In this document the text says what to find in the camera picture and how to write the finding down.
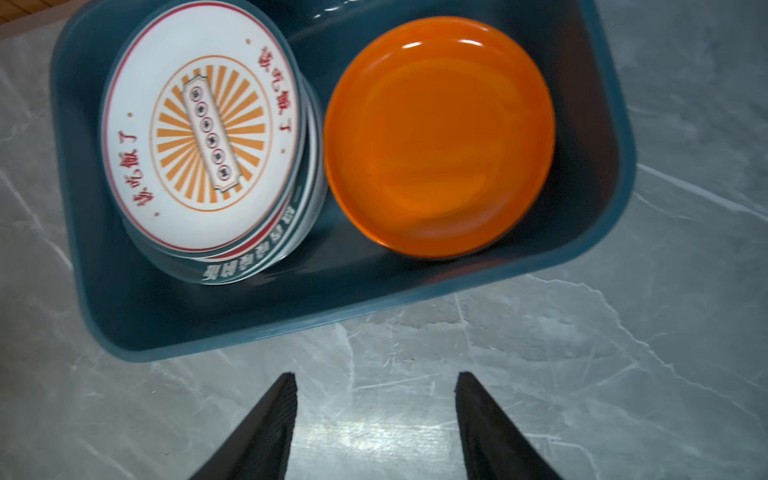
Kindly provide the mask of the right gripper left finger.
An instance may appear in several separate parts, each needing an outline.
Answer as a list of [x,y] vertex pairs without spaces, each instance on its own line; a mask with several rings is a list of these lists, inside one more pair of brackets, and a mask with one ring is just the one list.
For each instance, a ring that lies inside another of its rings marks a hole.
[[283,479],[298,410],[295,375],[281,374],[194,479]]

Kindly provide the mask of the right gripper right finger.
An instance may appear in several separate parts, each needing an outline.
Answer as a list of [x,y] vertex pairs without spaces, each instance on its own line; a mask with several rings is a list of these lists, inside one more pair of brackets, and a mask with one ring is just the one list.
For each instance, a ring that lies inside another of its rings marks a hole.
[[561,479],[470,372],[458,376],[455,408],[469,479]]

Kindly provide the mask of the white plate green red rim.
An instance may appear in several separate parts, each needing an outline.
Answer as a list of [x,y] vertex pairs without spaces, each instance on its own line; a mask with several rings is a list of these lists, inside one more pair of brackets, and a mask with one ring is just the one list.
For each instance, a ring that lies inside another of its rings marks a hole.
[[287,204],[275,224],[245,244],[245,249],[222,259],[184,259],[161,252],[130,224],[124,229],[133,245],[162,272],[184,282],[219,286],[246,280],[290,255],[305,240],[317,221],[328,184],[323,164],[320,121],[323,113],[315,88],[306,77],[302,86],[309,100],[309,140],[299,162],[299,172]]

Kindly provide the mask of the large orange sunburst plate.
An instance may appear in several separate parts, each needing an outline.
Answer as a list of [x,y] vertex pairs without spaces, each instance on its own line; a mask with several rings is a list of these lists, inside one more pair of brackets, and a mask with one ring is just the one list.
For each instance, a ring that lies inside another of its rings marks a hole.
[[123,219],[152,247],[190,258],[266,228],[304,137],[295,56],[247,1],[169,1],[148,13],[110,69],[99,119]]

